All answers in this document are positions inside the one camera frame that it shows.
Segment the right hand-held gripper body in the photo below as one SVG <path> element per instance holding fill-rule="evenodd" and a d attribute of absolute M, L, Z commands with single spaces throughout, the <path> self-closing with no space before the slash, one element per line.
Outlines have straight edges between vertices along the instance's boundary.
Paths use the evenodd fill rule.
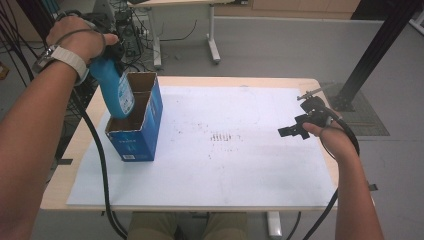
<path fill-rule="evenodd" d="M 322 92 L 324 87 L 315 90 L 309 90 L 305 94 L 298 96 L 297 100 L 302 100 L 300 107 L 304 114 L 296 118 L 298 124 L 305 122 L 325 127 L 329 126 L 333 121 L 337 122 L 340 117 L 330 108 L 328 108 L 322 98 L 317 93 Z"/>

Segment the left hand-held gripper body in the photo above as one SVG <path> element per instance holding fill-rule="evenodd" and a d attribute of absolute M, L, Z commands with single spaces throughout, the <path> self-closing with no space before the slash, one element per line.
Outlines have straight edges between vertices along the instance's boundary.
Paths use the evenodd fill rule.
<path fill-rule="evenodd" d="M 82 18 L 97 32 L 102 34 L 111 33 L 117 35 L 114 27 L 115 19 L 109 0 L 95 0 L 91 13 L 83 13 Z M 124 48 L 118 40 L 114 45 L 105 47 L 103 56 L 120 61 L 124 55 Z"/>

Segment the blue detergent bottle white cap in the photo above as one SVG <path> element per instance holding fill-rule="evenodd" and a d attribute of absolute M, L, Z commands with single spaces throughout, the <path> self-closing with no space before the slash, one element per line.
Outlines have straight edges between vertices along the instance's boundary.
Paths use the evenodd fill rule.
<path fill-rule="evenodd" d="M 98 58 L 89 70 L 101 88 L 110 115 L 117 119 L 128 117 L 135 106 L 135 97 L 128 78 L 118 70 L 115 61 Z"/>

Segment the blue cardboard box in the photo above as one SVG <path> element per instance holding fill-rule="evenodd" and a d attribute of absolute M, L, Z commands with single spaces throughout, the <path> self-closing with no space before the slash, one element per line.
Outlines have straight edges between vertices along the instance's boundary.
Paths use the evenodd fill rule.
<path fill-rule="evenodd" d="M 126 77 L 135 105 L 128 117 L 111 117 L 105 133 L 123 161 L 153 161 L 163 111 L 157 74 L 130 72 Z"/>

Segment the person's right hand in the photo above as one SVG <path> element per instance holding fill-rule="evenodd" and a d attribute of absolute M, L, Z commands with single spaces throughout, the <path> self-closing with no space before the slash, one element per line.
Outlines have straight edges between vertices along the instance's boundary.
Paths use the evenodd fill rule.
<path fill-rule="evenodd" d="M 358 156 L 354 145 L 338 124 L 319 127 L 313 123 L 305 122 L 302 127 L 318 137 L 338 163 Z"/>

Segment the person's left hand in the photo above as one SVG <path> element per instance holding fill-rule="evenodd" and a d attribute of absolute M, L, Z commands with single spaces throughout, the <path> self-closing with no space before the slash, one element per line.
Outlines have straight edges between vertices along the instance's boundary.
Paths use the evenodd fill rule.
<path fill-rule="evenodd" d="M 57 21 L 46 37 L 49 45 L 57 44 L 72 51 L 86 64 L 100 56 L 106 46 L 114 45 L 117 41 L 116 35 L 96 32 L 77 16 L 68 16 Z"/>

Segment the black equipment on stand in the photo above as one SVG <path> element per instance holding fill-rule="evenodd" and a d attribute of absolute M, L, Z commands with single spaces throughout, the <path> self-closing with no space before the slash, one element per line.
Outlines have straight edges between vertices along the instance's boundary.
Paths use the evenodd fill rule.
<path fill-rule="evenodd" d="M 130 10 L 115 13 L 115 28 L 124 47 L 127 58 L 136 58 L 142 55 L 142 46 L 139 30 L 135 27 Z"/>

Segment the wristwatch with beige band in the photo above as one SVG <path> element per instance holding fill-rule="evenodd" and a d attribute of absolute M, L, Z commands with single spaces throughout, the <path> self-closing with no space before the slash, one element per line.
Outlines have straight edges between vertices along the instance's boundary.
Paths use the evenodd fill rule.
<path fill-rule="evenodd" d="M 41 73 L 54 61 L 65 63 L 77 72 L 76 86 L 81 85 L 89 73 L 89 69 L 81 57 L 59 45 L 51 45 L 43 51 L 33 63 L 32 70 L 36 73 Z"/>

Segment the grey floor mat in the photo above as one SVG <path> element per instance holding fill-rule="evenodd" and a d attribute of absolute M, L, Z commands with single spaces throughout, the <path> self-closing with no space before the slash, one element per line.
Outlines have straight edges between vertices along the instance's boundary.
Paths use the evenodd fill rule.
<path fill-rule="evenodd" d="M 346 110 L 338 110 L 356 136 L 389 136 L 390 133 L 369 103 L 359 91 Z"/>

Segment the white table leg foot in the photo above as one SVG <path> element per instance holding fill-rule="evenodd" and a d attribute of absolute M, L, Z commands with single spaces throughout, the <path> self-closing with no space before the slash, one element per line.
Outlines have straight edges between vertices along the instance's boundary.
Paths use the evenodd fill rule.
<path fill-rule="evenodd" d="M 283 231 L 281 227 L 280 214 L 277 211 L 269 211 L 266 213 L 268 235 L 273 239 L 281 239 Z"/>

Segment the white desk with legs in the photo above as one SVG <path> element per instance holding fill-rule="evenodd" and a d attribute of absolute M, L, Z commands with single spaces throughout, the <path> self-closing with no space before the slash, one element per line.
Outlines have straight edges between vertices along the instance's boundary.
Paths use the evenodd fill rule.
<path fill-rule="evenodd" d="M 208 32 L 206 41 L 212 56 L 212 62 L 219 64 L 221 57 L 215 42 L 215 6 L 217 4 L 228 4 L 234 0 L 126 0 L 131 8 L 141 8 L 147 13 L 149 21 L 149 33 L 152 36 L 153 66 L 156 69 L 162 67 L 162 54 L 160 38 L 156 23 L 159 16 L 179 17 L 200 20 L 202 17 L 208 20 Z"/>

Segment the person's right leg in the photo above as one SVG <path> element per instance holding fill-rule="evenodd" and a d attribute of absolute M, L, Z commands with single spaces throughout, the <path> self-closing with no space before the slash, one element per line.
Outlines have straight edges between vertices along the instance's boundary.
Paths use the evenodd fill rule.
<path fill-rule="evenodd" d="M 247 240 L 246 213 L 211 213 L 202 240 Z"/>

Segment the person's leg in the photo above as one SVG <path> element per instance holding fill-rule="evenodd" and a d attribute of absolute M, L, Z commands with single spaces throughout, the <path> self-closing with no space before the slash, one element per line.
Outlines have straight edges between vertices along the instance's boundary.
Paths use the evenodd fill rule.
<path fill-rule="evenodd" d="M 211 213 L 202 240 L 247 240 L 246 213 Z"/>
<path fill-rule="evenodd" d="M 174 213 L 134 212 L 127 240 L 174 240 L 176 230 Z"/>

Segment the person's left leg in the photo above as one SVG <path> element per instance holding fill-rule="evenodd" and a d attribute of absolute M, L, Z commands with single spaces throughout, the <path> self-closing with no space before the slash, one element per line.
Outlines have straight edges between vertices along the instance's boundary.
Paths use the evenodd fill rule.
<path fill-rule="evenodd" d="M 134 212 L 127 240 L 174 240 L 176 230 L 174 213 Z"/>

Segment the black metal frame post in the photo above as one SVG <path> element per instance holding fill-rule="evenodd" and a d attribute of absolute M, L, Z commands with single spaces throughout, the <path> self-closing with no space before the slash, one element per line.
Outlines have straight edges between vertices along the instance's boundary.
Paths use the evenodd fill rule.
<path fill-rule="evenodd" d="M 38 35 L 45 39 L 54 25 L 54 17 L 50 12 L 48 0 L 16 0 L 19 7 L 35 28 Z"/>
<path fill-rule="evenodd" d="M 352 102 L 424 0 L 400 0 L 381 25 L 351 75 L 329 103 L 336 111 L 351 111 Z"/>

